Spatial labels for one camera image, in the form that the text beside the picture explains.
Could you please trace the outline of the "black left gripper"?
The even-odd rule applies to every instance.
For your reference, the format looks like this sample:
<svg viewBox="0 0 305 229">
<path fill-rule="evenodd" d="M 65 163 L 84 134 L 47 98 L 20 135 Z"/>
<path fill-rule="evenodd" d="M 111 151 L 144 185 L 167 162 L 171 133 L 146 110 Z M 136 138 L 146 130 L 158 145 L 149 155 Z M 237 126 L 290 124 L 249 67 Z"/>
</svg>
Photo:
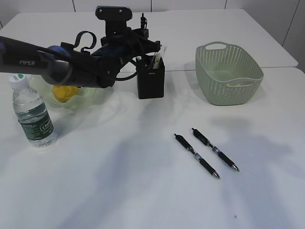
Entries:
<svg viewBox="0 0 305 229">
<path fill-rule="evenodd" d="M 161 49 L 160 41 L 149 40 L 148 29 L 127 28 L 125 33 L 115 33 L 101 38 L 100 51 L 109 57 L 132 59 Z"/>
</svg>

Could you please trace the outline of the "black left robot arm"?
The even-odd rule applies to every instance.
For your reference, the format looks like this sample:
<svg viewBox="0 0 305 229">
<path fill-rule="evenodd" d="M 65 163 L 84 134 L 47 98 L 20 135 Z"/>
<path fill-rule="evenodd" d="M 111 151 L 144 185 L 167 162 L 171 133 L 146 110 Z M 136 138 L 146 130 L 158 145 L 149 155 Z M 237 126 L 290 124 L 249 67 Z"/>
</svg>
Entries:
<svg viewBox="0 0 305 229">
<path fill-rule="evenodd" d="M 87 88 L 112 87 L 116 81 L 127 81 L 136 76 L 119 78 L 117 75 L 129 62 L 137 70 L 143 63 L 133 59 L 158 52 L 160 41 L 146 38 L 141 29 L 127 28 L 124 33 L 115 33 L 101 38 L 102 47 L 93 53 L 78 52 L 69 43 L 49 48 L 19 40 L 0 38 L 0 71 L 40 75 L 51 85 L 68 85 Z"/>
</svg>

